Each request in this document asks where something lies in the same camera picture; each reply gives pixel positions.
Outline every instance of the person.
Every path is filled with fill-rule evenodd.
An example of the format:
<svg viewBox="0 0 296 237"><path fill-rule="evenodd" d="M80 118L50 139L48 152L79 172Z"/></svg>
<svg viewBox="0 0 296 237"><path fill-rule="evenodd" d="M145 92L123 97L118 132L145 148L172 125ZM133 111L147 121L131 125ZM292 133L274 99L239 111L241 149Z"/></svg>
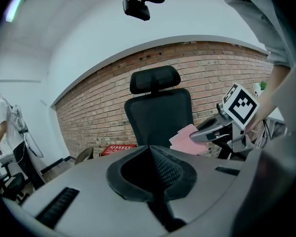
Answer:
<svg viewBox="0 0 296 237"><path fill-rule="evenodd" d="M27 175L33 187L37 190L43 186L45 182L41 175L37 173L30 159L23 137L19 134L13 124L11 111L11 106L0 97L0 142L4 134L6 134L7 143L13 150L15 160L21 167L22 171Z"/></svg>
<svg viewBox="0 0 296 237"><path fill-rule="evenodd" d="M269 51L268 60L273 63L267 87L257 98L260 107L246 127L246 131L249 131L275 110L272 95L290 72L291 57L295 58L296 54L290 52L288 55L288 49L282 41L285 33L281 29L275 10L271 9L274 6L270 0L255 0L256 3L251 0L225 0L225 2L238 12L259 42L265 45L265 49Z"/></svg>

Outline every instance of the pink paper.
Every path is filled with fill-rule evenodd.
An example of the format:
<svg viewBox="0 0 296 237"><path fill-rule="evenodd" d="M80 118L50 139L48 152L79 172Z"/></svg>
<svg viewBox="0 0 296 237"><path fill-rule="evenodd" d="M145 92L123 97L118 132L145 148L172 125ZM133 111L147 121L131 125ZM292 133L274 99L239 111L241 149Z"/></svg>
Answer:
<svg viewBox="0 0 296 237"><path fill-rule="evenodd" d="M195 143L189 137L190 134L196 131L197 128L193 124L184 127L183 129L178 131L177 135L169 140L172 144L170 148L192 155L199 155L206 152L208 150L206 142Z"/></svg>

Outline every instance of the black chair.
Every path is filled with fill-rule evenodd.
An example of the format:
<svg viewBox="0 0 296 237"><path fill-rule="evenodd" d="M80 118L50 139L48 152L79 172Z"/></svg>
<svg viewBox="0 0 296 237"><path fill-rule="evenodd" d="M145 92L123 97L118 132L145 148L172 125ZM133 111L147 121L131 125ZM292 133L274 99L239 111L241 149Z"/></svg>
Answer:
<svg viewBox="0 0 296 237"><path fill-rule="evenodd" d="M29 194L24 194L22 190L25 188L25 179L22 173L16 173L11 175L8 165L12 161L7 161L1 165L6 169L6 174L0 176L0 189L3 189L2 197L8 198L13 201L18 201L22 204Z"/></svg>
<svg viewBox="0 0 296 237"><path fill-rule="evenodd" d="M74 164L77 165L78 163L83 162L85 159L93 159L93 147L83 150L76 158Z"/></svg>
<svg viewBox="0 0 296 237"><path fill-rule="evenodd" d="M139 146L170 147L169 139L193 124L189 92L182 88L160 91L180 82L180 75L172 66L132 74L130 91L133 94L151 92L129 99L124 105Z"/></svg>

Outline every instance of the white wall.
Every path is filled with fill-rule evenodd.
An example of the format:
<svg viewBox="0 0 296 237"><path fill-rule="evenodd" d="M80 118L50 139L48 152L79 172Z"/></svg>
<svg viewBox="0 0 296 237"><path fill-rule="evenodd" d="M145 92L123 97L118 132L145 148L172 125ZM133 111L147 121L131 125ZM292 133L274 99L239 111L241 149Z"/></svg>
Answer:
<svg viewBox="0 0 296 237"><path fill-rule="evenodd" d="M49 59L0 53L0 93L11 105L20 105L24 120L44 155L42 159L34 159L39 169L69 156L63 139L55 136L60 134L57 120L51 119L55 111L45 104L48 66Z"/></svg>
<svg viewBox="0 0 296 237"><path fill-rule="evenodd" d="M131 53L156 45L216 40L262 50L264 46L223 0L166 0L147 3L151 19L126 16L123 0L97 6L54 49L48 84L49 104L95 70Z"/></svg>

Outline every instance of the brick wall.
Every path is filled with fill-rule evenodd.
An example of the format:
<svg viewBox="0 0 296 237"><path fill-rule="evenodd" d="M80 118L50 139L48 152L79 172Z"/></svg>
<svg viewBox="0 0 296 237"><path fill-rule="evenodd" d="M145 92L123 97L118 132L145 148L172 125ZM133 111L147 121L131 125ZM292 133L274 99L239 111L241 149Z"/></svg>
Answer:
<svg viewBox="0 0 296 237"><path fill-rule="evenodd" d="M173 65L192 98L194 124L217 113L216 103L233 82L253 91L253 83L266 81L272 65L257 51L220 42L188 42L159 46L120 59L73 87L56 104L61 132L70 154L76 157L93 146L96 153L110 144L136 144L124 111L134 97L129 91L133 72ZM206 155L219 147L209 144Z"/></svg>

